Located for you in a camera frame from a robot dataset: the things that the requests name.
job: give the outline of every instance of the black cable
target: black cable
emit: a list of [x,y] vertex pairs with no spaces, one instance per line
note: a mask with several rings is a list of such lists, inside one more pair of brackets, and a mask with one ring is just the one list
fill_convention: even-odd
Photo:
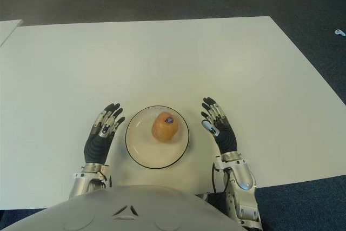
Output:
[[214,193],[216,193],[215,182],[214,182],[214,170],[215,170],[215,163],[212,163],[212,167],[211,167],[211,183],[212,183],[212,189],[213,189]]
[[[215,181],[214,181],[214,170],[215,170],[215,164],[214,164],[214,163],[212,164],[211,169],[212,169],[212,170],[211,170],[211,183],[212,183],[212,188],[213,188],[213,190],[214,190],[214,194],[216,194]],[[220,199],[221,199],[223,193],[225,193],[225,191],[227,190],[228,183],[229,183],[229,180],[230,180],[230,178],[231,178],[231,176],[230,176],[228,170],[223,170],[223,171],[224,171],[224,173],[227,174],[227,182],[226,182],[225,188],[224,188],[223,191],[221,192],[221,195],[220,195],[220,196],[218,197],[218,199],[214,202],[214,204],[213,204],[214,207],[218,204],[218,202],[220,201]]]

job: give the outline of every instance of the dark floor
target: dark floor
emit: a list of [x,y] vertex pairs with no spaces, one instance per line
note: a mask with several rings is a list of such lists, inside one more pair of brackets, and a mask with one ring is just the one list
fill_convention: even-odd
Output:
[[[23,19],[24,25],[271,16],[346,103],[346,37],[334,34],[336,29],[346,31],[345,0],[1,0],[0,3],[0,20]],[[257,198],[265,230],[342,230],[346,227],[342,210],[346,208],[345,184],[346,177],[337,177],[259,189]],[[3,214],[7,219],[18,219],[16,216],[21,212]]]

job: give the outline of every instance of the white tabletop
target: white tabletop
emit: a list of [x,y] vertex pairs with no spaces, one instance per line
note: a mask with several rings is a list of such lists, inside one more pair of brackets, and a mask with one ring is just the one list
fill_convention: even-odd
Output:
[[22,20],[0,21],[0,46],[21,23]]
[[[205,96],[227,114],[259,187],[345,174],[346,107],[270,17],[20,27],[1,54],[2,209],[66,200],[111,102],[126,116],[108,158],[115,184],[212,191]],[[186,153],[160,170],[124,143],[131,117],[151,105],[179,111],[190,129]]]

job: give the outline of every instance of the silver metal forearm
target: silver metal forearm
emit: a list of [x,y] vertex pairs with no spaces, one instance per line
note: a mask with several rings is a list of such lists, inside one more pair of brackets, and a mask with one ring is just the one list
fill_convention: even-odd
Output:
[[99,163],[86,163],[81,173],[73,175],[75,179],[70,198],[87,192],[93,192],[110,185],[108,167]]
[[232,151],[218,156],[215,168],[225,171],[227,215],[243,227],[263,230],[255,198],[256,180],[247,160]]

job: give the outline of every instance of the black robotic finger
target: black robotic finger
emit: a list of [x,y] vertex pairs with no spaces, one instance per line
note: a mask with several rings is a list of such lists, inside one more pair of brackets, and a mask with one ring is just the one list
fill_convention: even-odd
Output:
[[210,108],[210,106],[208,106],[205,103],[202,103],[202,107],[208,112],[208,114],[210,115],[210,118],[212,119],[212,121],[216,120],[216,114],[215,112]]
[[123,116],[117,122],[114,123],[112,130],[111,130],[111,133],[108,136],[108,139],[111,139],[111,141],[113,140],[116,130],[118,129],[120,124],[124,121],[125,121],[125,117]]
[[113,129],[114,130],[117,130],[117,128],[120,126],[120,124],[122,123],[122,122],[124,122],[125,121],[125,117],[123,116],[123,117],[121,117],[117,122],[115,122],[115,124],[114,124],[114,126],[113,126]]
[[106,112],[108,112],[108,111],[111,111],[113,107],[114,107],[114,104],[111,103],[111,104],[109,104],[107,107],[105,107],[105,109],[103,109],[103,110],[106,111]]
[[120,108],[120,109],[114,111],[113,114],[112,114],[111,116],[114,117],[114,118],[117,118],[117,116],[120,115],[120,113],[121,113],[122,111],[123,111],[123,109]]
[[201,115],[205,118],[205,119],[207,119],[209,122],[212,122],[212,119],[211,119],[211,117],[207,114],[207,113],[205,113],[205,112],[201,112]]
[[214,105],[216,103],[211,97],[204,98],[203,101],[208,105]]

